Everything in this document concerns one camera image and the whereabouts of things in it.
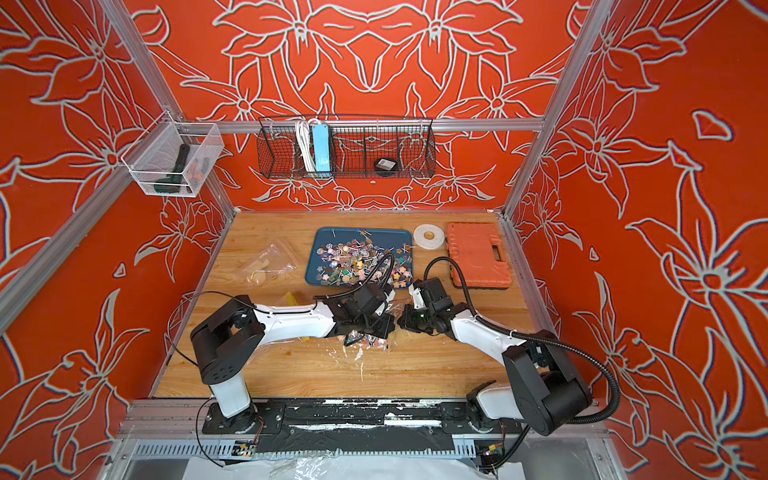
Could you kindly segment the candy ziploc bag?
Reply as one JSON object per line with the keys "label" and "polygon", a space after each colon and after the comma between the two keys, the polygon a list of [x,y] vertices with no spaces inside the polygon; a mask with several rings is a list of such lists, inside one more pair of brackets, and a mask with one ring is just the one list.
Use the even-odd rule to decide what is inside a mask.
{"label": "candy ziploc bag", "polygon": [[298,267],[299,261],[292,246],[278,239],[241,265],[236,270],[236,276],[247,285],[263,286],[293,279]]}
{"label": "candy ziploc bag", "polygon": [[[292,307],[294,310],[302,310],[304,307],[310,307],[310,305],[307,304],[305,296],[301,292],[287,292],[281,298],[280,303],[282,306]],[[294,336],[292,336],[292,339],[296,339],[303,343],[309,341],[309,337],[307,335],[297,336],[297,332],[297,328],[293,327],[292,333],[294,333]]]}
{"label": "candy ziploc bag", "polygon": [[402,301],[386,302],[367,322],[345,334],[343,345],[348,347],[361,344],[365,348],[386,350],[389,337],[397,329],[397,320],[403,311],[404,303]]}

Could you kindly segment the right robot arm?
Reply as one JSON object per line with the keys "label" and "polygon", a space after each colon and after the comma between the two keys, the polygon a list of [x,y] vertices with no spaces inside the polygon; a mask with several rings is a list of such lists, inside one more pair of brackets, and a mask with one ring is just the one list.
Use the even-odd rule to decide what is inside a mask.
{"label": "right robot arm", "polygon": [[591,405],[588,387],[553,333],[524,334],[492,322],[468,303],[453,302],[437,278],[414,282],[409,294],[401,328],[444,334],[504,366],[506,386],[487,385],[474,394],[485,417],[520,420],[548,436]]}

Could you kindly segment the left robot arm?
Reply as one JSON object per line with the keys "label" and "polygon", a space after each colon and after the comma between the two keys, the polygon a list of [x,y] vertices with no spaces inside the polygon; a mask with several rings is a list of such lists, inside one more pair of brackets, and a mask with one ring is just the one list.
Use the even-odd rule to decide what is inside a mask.
{"label": "left robot arm", "polygon": [[247,295],[234,296],[190,334],[201,380],[225,419],[252,418],[256,408],[242,370],[259,347],[304,337],[349,340],[360,334],[386,339],[395,327],[388,312],[394,297],[392,286],[377,283],[294,307],[270,307]]}

